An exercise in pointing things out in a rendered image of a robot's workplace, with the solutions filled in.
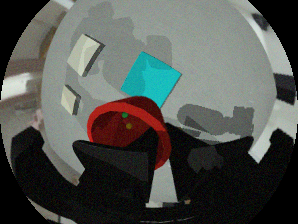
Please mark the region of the beige flat pad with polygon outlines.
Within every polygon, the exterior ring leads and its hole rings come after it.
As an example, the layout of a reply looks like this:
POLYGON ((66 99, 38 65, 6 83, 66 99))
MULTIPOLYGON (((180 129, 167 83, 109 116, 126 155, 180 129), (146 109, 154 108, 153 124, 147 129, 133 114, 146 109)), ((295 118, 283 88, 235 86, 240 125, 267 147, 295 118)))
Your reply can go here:
POLYGON ((63 88, 63 100, 61 100, 61 105, 64 105, 64 108, 67 109, 71 115, 74 115, 74 108, 76 108, 77 95, 76 92, 73 92, 72 89, 69 89, 68 85, 64 84, 63 88))

